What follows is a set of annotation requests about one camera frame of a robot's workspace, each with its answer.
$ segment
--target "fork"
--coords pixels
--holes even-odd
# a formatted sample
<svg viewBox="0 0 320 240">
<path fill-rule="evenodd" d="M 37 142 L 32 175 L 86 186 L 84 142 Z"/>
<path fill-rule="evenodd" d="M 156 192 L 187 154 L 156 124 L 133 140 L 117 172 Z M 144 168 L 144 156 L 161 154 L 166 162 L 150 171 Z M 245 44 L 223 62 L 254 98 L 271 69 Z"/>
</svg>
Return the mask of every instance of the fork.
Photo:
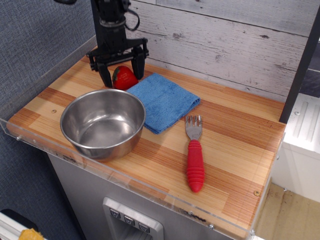
<svg viewBox="0 0 320 240">
<path fill-rule="evenodd" d="M 188 145 L 188 159 L 186 176 L 191 190 L 195 193 L 199 192 L 205 182 L 204 159 L 202 156 L 202 147 L 198 141 L 202 133 L 201 116 L 186 116 L 185 131 L 190 142 Z"/>
</svg>

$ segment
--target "stainless steel bowl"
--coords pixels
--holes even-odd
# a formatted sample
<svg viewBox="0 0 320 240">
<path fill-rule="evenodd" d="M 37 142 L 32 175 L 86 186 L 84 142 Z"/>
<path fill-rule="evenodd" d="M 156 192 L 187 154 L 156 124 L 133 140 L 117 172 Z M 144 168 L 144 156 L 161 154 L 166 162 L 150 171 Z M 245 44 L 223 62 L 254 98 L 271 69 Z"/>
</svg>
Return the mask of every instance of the stainless steel bowl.
<svg viewBox="0 0 320 240">
<path fill-rule="evenodd" d="M 136 96 L 103 89 L 72 101 L 62 113 L 60 127 L 81 154 L 106 161 L 133 150 L 145 120 L 146 109 Z"/>
</svg>

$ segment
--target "button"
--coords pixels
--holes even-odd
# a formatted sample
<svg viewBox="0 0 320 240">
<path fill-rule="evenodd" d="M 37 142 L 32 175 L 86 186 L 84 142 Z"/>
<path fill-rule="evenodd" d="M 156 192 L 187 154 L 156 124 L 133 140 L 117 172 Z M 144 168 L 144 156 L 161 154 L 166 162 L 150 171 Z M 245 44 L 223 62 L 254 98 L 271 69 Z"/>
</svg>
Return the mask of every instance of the button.
<svg viewBox="0 0 320 240">
<path fill-rule="evenodd" d="M 135 225 L 135 220 L 133 220 L 132 218 L 128 217 L 128 216 L 124 216 L 124 221 L 131 225 L 131 226 L 134 226 Z"/>
<path fill-rule="evenodd" d="M 120 218 L 120 213 L 117 212 L 116 210 L 113 210 L 112 208 L 110 208 L 110 213 L 112 216 L 114 216 L 116 219 Z"/>
<path fill-rule="evenodd" d="M 142 224 L 141 222 L 139 222 L 139 229 L 147 234 L 150 233 L 150 228 L 144 224 Z"/>
</svg>

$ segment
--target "wooden countertop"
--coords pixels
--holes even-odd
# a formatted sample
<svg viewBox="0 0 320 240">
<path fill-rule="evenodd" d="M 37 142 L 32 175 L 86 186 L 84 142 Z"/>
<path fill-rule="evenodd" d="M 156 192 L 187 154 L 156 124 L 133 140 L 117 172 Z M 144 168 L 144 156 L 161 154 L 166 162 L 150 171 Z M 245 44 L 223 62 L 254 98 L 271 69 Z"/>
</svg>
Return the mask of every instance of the wooden countertop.
<svg viewBox="0 0 320 240">
<path fill-rule="evenodd" d="M 95 174 L 122 179 L 127 188 L 171 204 L 195 221 L 245 238 L 241 228 L 251 230 L 262 198 L 254 192 L 264 191 L 284 134 L 286 125 L 278 121 L 284 104 L 146 64 L 144 77 L 158 73 L 201 98 L 190 114 L 202 117 L 199 141 L 206 176 L 202 190 L 193 193 L 185 174 L 189 138 L 184 119 L 159 135 L 144 128 L 136 148 L 121 159 L 101 164 L 76 154 L 60 130 L 60 117 L 78 96 L 105 88 L 88 62 L 81 59 L 16 113 L 7 124 L 11 134 Z M 115 68 L 109 67 L 111 74 Z"/>
</svg>

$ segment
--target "blue towel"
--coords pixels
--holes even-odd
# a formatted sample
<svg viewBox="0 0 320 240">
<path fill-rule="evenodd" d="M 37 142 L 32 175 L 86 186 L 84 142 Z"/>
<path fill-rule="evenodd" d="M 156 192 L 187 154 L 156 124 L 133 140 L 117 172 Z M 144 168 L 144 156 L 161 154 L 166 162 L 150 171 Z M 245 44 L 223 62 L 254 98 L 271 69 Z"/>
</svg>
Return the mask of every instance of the blue towel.
<svg viewBox="0 0 320 240">
<path fill-rule="evenodd" d="M 157 73 L 146 77 L 127 92 L 144 104 L 144 126 L 154 134 L 174 125 L 200 103 L 198 96 Z"/>
</svg>

